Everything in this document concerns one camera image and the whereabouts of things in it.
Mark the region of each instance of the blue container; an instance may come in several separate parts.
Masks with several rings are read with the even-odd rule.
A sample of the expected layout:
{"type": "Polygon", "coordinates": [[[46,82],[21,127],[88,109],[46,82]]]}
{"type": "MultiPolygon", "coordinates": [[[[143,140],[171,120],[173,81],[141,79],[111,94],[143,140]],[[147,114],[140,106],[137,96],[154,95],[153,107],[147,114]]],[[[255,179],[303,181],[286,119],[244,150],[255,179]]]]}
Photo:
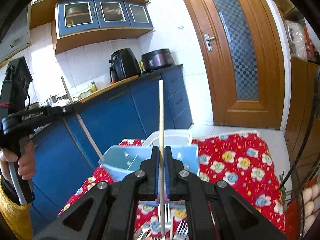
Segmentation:
{"type": "MultiPolygon", "coordinates": [[[[198,145],[171,146],[172,157],[182,161],[185,170],[199,175],[198,145]]],[[[150,159],[151,147],[111,146],[99,163],[114,181],[121,181],[126,175],[138,171],[142,161],[150,159]]]]}

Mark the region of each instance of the door lock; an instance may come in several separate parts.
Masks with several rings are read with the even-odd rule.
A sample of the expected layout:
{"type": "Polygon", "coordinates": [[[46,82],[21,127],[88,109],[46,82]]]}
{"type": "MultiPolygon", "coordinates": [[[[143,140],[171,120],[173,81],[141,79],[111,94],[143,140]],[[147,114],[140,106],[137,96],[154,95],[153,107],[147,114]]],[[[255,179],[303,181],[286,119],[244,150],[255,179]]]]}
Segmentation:
{"type": "Polygon", "coordinates": [[[211,41],[214,40],[216,37],[215,36],[210,37],[208,33],[204,34],[203,37],[204,37],[204,42],[207,45],[208,51],[212,51],[211,41]]]}

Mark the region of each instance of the brown cabinet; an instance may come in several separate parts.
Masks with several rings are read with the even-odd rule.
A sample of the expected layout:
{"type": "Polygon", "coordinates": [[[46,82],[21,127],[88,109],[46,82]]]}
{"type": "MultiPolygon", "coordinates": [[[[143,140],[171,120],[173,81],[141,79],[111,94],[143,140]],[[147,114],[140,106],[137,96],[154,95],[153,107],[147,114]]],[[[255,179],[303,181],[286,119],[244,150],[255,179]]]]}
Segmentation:
{"type": "MultiPolygon", "coordinates": [[[[290,164],[292,164],[301,148],[311,116],[314,97],[314,79],[318,65],[297,58],[291,59],[291,101],[285,139],[288,147],[290,164]]],[[[301,182],[312,175],[313,167],[320,156],[320,120],[314,118],[311,133],[297,164],[297,172],[301,182]]]]}

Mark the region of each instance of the egg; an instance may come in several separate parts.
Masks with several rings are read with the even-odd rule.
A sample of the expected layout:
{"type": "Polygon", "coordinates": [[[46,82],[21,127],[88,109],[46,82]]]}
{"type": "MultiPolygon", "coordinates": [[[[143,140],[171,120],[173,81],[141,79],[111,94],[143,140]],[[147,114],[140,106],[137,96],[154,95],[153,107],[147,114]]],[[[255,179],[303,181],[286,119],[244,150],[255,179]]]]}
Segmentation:
{"type": "Polygon", "coordinates": [[[306,233],[312,226],[313,222],[315,221],[315,216],[311,215],[308,216],[305,220],[304,220],[304,228],[303,228],[303,233],[306,233]]]}
{"type": "Polygon", "coordinates": [[[315,207],[315,204],[313,201],[309,201],[307,204],[304,205],[304,217],[308,217],[312,214],[313,208],[315,207]]]}
{"type": "Polygon", "coordinates": [[[320,197],[317,197],[313,203],[315,206],[313,207],[313,213],[316,212],[320,208],[320,197]]]}
{"type": "Polygon", "coordinates": [[[316,213],[314,213],[315,218],[317,218],[319,212],[320,212],[320,210],[318,210],[316,213]]]}
{"type": "Polygon", "coordinates": [[[311,189],[312,189],[311,199],[314,200],[319,194],[319,185],[315,184],[315,185],[313,185],[313,187],[311,189]]]}
{"type": "Polygon", "coordinates": [[[302,192],[302,197],[303,197],[303,202],[304,203],[308,203],[312,197],[312,189],[311,187],[306,188],[303,192],[302,192]]]}

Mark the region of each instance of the checkered glass panel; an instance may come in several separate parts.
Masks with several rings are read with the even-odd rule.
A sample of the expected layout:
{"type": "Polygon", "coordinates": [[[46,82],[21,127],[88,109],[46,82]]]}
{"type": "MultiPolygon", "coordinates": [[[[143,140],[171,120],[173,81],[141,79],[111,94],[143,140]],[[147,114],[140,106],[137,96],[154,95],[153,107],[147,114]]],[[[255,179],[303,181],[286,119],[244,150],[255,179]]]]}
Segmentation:
{"type": "Polygon", "coordinates": [[[259,100],[257,61],[247,20],[238,0],[213,0],[228,39],[237,100],[259,100]]]}

